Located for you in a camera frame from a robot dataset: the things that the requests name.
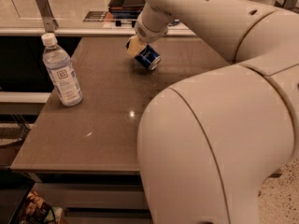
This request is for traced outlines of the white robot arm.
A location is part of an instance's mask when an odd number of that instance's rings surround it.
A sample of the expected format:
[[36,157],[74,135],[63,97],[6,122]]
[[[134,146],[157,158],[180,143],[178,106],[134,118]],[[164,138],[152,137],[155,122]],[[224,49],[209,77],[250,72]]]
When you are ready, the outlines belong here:
[[227,62],[161,91],[141,117],[153,224],[260,224],[260,186],[298,155],[299,15],[249,0],[145,1],[139,39],[180,20]]

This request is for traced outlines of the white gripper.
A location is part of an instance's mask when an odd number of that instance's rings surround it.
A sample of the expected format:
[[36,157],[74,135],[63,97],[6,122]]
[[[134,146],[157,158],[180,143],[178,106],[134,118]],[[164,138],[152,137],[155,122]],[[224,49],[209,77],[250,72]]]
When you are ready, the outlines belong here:
[[158,40],[165,34],[168,31],[168,25],[173,20],[174,17],[170,13],[156,9],[146,3],[135,23],[137,35],[130,37],[127,42],[127,53],[132,57],[137,56],[147,44]]

